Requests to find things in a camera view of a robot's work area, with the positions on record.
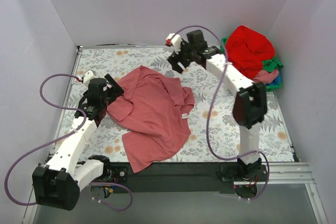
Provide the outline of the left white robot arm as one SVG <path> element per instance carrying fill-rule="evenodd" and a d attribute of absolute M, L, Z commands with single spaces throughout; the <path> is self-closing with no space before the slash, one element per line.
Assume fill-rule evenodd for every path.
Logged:
<path fill-rule="evenodd" d="M 71 135 L 63 140 L 52 158 L 32 174 L 36 203 L 39 205 L 72 210 L 86 186 L 95 179 L 106 182 L 112 175 L 108 157 L 93 155 L 81 166 L 77 163 L 106 116 L 107 107 L 122 96 L 124 90 L 109 74 L 99 78 L 92 71 L 87 71 L 79 81 L 87 90 L 76 108 Z"/>

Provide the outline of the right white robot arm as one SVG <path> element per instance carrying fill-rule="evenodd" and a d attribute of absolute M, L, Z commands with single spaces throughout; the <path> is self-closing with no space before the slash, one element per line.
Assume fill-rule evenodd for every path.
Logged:
<path fill-rule="evenodd" d="M 187 33 L 187 40 L 171 33 L 165 43 L 173 48 L 167 60 L 174 71 L 182 73 L 192 62 L 201 65 L 219 79 L 219 88 L 225 86 L 235 98 L 233 118 L 239 126 L 239 154 L 224 159 L 226 164 L 218 176 L 233 182 L 248 181 L 265 174 L 263 154 L 259 149 L 261 123 L 267 113 L 265 85 L 253 82 L 240 73 L 228 61 L 224 45 L 210 47 L 200 29 Z"/>

